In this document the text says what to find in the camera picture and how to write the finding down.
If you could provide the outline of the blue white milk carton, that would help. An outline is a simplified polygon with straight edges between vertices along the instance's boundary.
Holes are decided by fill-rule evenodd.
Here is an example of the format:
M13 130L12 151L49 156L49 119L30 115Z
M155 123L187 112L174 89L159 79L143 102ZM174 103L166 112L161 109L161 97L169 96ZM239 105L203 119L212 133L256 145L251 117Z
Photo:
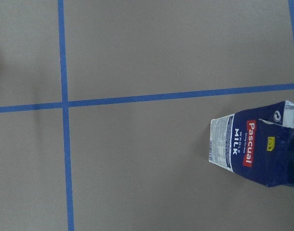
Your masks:
M294 103L212 119L209 162L267 187L294 187Z

